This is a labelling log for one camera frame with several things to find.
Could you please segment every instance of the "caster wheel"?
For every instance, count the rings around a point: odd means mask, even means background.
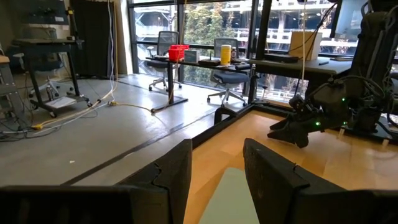
[[[54,112],[50,112],[50,116],[51,116],[52,118],[56,118],[56,117],[57,117],[57,114],[54,113]]]

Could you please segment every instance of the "computer monitor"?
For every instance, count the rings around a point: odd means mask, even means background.
[[[357,39],[361,32],[361,8],[368,0],[338,0],[330,32],[331,38]]]
[[[23,24],[69,25],[64,0],[8,0]]]

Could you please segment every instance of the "desk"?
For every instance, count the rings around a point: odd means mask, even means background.
[[[203,60],[205,58],[208,58],[206,56],[201,56],[200,60]],[[173,86],[173,68],[172,68],[172,64],[176,64],[177,62],[174,61],[170,61],[169,59],[164,59],[164,58],[152,58],[152,57],[147,57],[147,60],[156,60],[156,61],[160,61],[160,62],[167,62],[167,80],[168,80],[168,86]],[[246,70],[237,70],[235,69],[235,66],[230,66],[230,67],[217,67],[217,66],[211,66],[211,65],[201,65],[199,63],[196,62],[184,62],[184,61],[180,61],[178,62],[179,65],[189,65],[189,66],[195,66],[195,67],[200,67],[200,68],[209,68],[209,69],[213,69],[213,70],[219,70],[219,71],[224,71],[224,72],[234,72],[234,73],[241,73],[241,74],[246,74],[249,75],[250,73],[250,69],[246,69]],[[183,103],[188,101],[188,99],[182,98],[181,100],[178,101],[174,101],[174,96],[173,96],[173,91],[169,91],[169,103],[167,103],[166,105],[157,107],[152,109],[152,112],[156,111],[156,110],[161,110],[162,108],[165,107],[169,107],[169,106],[173,106],[179,103]]]
[[[14,45],[17,45],[21,48],[22,53],[24,54],[24,63],[26,69],[29,71],[30,78],[32,79],[32,84],[35,90],[37,101],[31,100],[30,102],[36,108],[43,108],[50,112],[50,115],[56,117],[55,108],[47,106],[45,101],[43,101],[39,85],[37,84],[37,80],[34,74],[34,70],[31,66],[31,58],[35,56],[41,56],[43,54],[51,54],[51,53],[61,53],[66,52],[68,55],[69,66],[70,66],[70,75],[72,76],[73,87],[75,89],[74,93],[67,93],[68,97],[73,98],[76,102],[85,101],[88,106],[91,106],[90,100],[83,95],[80,95],[79,86],[77,84],[75,68],[73,66],[72,57],[70,55],[70,51],[73,45],[80,45],[82,40],[68,40],[68,39],[16,39],[13,41]]]
[[[319,65],[320,62],[329,61],[326,65]],[[272,62],[267,60],[249,60],[250,64],[255,65],[255,71],[252,71],[250,80],[249,102],[255,99],[256,75],[255,73],[268,73],[289,78],[301,78],[303,62],[297,63]],[[307,91],[325,83],[330,77],[337,76],[347,72],[351,68],[351,62],[337,62],[326,57],[318,57],[317,60],[305,62],[304,79],[308,80]]]
[[[22,100],[15,85],[10,68],[8,57],[0,55],[0,112],[13,111],[18,118],[17,122],[21,129],[25,129],[29,124],[24,114]]]

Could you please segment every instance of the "concrete floor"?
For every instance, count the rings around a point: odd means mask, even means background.
[[[146,108],[166,103],[168,97],[163,88],[148,91],[148,84],[153,79],[145,75],[121,78],[114,92],[116,101]],[[107,80],[79,80],[79,87],[92,102],[110,90]],[[20,91],[25,96],[25,89]],[[207,95],[214,92],[190,85],[184,85],[182,89],[176,86],[175,95],[189,101],[155,116],[131,106],[104,106],[97,110],[96,118],[78,119],[48,136],[0,142],[0,186],[59,185],[65,182],[115,184],[164,155],[183,139],[192,138],[212,126],[213,113],[221,103],[218,97],[213,97],[211,104],[206,102]],[[230,99],[227,107],[237,111],[243,106],[240,101]],[[69,106],[60,117],[84,108],[85,103]],[[34,111],[35,124],[47,119],[50,116],[46,111]],[[109,166],[97,169],[106,161]]]

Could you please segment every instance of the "wooden platform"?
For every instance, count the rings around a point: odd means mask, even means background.
[[[345,189],[398,189],[398,147],[344,136],[311,133],[304,148],[267,138],[280,117],[252,111],[193,152],[185,223],[198,223],[227,167],[244,170],[243,142],[253,138],[292,162]]]

